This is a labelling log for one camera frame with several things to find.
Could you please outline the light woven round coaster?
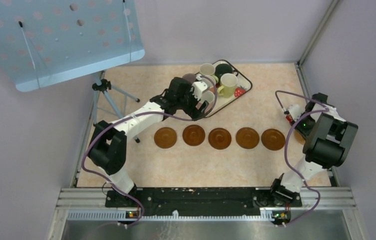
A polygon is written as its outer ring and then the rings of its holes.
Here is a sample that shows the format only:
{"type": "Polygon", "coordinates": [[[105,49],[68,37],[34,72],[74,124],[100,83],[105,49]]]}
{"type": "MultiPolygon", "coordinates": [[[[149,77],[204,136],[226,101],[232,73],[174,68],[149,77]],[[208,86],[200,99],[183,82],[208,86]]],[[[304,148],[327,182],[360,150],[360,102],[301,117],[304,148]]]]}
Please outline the light woven round coaster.
{"type": "Polygon", "coordinates": [[[297,130],[294,131],[294,138],[301,145],[304,145],[306,142],[305,138],[297,130]]]}

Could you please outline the brown round coaster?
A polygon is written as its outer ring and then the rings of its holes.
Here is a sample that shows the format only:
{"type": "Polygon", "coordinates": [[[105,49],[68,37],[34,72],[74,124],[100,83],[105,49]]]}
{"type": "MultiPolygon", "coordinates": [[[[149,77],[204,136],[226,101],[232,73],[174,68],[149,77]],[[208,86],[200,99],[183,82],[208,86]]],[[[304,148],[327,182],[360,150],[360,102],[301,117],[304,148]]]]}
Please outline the brown round coaster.
{"type": "Polygon", "coordinates": [[[232,137],[228,130],[218,127],[209,132],[208,142],[212,148],[224,150],[231,144],[232,137]]]}
{"type": "Polygon", "coordinates": [[[154,142],[159,148],[171,148],[177,142],[177,133],[173,128],[162,127],[156,131],[154,142]]]}
{"type": "Polygon", "coordinates": [[[281,131],[270,128],[262,133],[262,143],[265,148],[271,151],[278,151],[284,148],[286,138],[281,131]]]}
{"type": "Polygon", "coordinates": [[[196,124],[187,126],[182,133],[184,142],[192,147],[201,145],[205,140],[204,129],[196,124]]]}
{"type": "Polygon", "coordinates": [[[260,136],[253,128],[243,127],[236,133],[236,142],[244,149],[253,149],[259,144],[260,136]]]}

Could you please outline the dark green mug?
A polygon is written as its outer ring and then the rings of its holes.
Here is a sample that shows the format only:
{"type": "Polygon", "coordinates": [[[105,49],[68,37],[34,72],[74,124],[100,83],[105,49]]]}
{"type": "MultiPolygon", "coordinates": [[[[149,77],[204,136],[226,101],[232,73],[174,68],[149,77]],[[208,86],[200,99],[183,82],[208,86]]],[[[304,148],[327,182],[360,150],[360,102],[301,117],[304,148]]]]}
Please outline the dark green mug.
{"type": "Polygon", "coordinates": [[[215,66],[215,76],[219,80],[224,74],[234,74],[238,76],[239,72],[228,63],[221,63],[215,66]]]}

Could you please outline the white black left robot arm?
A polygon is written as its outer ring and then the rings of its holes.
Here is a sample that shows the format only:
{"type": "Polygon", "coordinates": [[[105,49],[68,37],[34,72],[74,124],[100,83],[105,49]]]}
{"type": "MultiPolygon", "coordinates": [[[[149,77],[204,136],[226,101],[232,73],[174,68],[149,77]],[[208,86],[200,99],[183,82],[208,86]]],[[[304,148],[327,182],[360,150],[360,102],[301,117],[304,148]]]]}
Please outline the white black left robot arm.
{"type": "Polygon", "coordinates": [[[125,207],[136,201],[135,184],[124,169],[127,143],[150,126],[174,117],[178,110],[189,116],[189,121],[205,117],[209,105],[201,100],[209,86],[202,80],[189,82],[174,77],[163,93],[152,97],[135,112],[112,123],[100,121],[95,124],[93,136],[84,158],[89,158],[103,177],[118,192],[117,200],[125,207]]]}

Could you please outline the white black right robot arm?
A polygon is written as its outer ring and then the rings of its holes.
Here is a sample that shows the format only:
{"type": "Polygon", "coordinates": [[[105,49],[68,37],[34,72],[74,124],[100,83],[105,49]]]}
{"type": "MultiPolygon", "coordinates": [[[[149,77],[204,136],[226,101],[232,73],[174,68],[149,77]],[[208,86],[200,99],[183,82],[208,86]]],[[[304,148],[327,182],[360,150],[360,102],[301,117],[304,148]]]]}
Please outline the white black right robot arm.
{"type": "Polygon", "coordinates": [[[293,104],[284,108],[291,125],[288,134],[298,132],[305,140],[303,157],[289,171],[273,181],[269,200],[275,206],[298,200],[305,183],[316,174],[341,166],[358,131],[355,123],[342,118],[336,107],[327,103],[328,96],[316,93],[304,108],[293,104]]]}

